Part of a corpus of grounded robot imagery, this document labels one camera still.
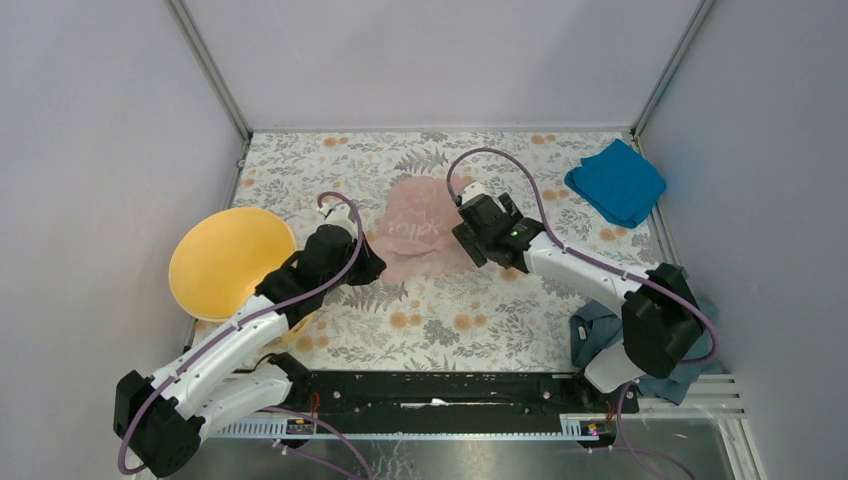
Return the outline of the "pink plastic trash bag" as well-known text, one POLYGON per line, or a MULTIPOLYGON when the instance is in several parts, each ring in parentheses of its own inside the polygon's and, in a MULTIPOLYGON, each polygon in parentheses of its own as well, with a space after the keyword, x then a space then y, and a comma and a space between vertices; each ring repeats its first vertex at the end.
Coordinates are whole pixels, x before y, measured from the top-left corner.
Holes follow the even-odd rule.
POLYGON ((385 213, 369 240, 386 263, 380 279, 399 285, 412 277, 441 277, 472 268, 452 233, 460 223, 443 178, 413 176, 392 186, 385 213))

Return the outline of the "yellow plastic trash bin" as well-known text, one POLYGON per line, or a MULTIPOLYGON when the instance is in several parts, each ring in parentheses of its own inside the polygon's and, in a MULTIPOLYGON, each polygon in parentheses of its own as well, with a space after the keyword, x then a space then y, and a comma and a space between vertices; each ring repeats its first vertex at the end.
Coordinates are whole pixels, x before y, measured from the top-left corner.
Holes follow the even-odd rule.
POLYGON ((257 207, 235 207, 195 225, 172 254, 168 282, 199 340, 227 321, 259 282, 297 250, 291 228, 257 207))

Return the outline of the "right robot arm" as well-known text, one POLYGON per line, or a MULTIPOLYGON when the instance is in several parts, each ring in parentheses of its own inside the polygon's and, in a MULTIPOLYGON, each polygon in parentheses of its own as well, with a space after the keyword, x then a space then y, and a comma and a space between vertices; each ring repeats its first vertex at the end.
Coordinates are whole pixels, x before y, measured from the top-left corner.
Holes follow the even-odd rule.
POLYGON ((565 283, 620 319, 621 339, 593 354, 573 386, 583 410, 601 410, 627 381, 669 377, 702 337, 699 309, 675 266, 662 263, 638 274, 559 246, 508 195, 493 197, 477 182, 459 195, 457 210, 461 222, 453 234, 476 266, 494 262, 565 283))

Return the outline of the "floral patterned table mat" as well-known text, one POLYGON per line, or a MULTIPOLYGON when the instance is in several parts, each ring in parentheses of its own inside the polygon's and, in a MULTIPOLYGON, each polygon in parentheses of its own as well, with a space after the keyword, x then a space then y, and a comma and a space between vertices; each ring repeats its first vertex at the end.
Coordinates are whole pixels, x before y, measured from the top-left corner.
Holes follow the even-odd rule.
POLYGON ((577 133, 258 133, 234 196, 282 218, 304 242, 318 222, 316 197, 353 200, 370 246, 386 262, 375 282, 331 292, 288 351, 312 369, 558 371, 571 369, 570 316, 587 297, 562 282, 476 267, 450 232, 455 214, 422 220, 396 212, 395 192, 420 182, 481 183, 506 193, 557 236, 616 262, 652 267, 662 255, 647 225, 607 222, 564 182, 581 159, 617 139, 577 133))

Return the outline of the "dark teal crumpled cloth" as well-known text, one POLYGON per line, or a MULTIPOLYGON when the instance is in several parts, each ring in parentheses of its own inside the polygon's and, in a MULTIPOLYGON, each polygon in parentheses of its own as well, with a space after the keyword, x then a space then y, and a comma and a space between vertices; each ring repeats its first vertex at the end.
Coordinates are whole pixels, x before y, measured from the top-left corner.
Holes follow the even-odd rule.
POLYGON ((722 367, 683 270, 662 263, 647 280, 618 313, 593 300, 571 316, 571 363, 605 394, 635 381, 641 394, 679 405, 701 375, 722 367))

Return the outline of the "bright blue folded cloth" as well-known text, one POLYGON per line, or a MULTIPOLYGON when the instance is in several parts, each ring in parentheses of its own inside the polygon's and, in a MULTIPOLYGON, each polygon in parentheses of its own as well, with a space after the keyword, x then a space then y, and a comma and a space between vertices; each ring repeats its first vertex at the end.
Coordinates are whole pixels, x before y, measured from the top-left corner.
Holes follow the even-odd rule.
POLYGON ((667 189, 657 169, 620 139, 582 158, 564 181, 609 223, 628 229, 648 218, 667 189))

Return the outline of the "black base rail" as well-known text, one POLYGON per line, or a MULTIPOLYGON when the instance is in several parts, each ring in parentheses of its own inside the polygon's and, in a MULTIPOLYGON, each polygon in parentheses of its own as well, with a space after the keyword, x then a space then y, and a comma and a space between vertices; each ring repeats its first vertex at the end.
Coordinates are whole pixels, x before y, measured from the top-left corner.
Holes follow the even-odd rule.
POLYGON ((344 434, 563 434, 584 416, 633 414, 633 391, 601 393, 579 374, 322 370, 296 378, 281 407, 344 434))

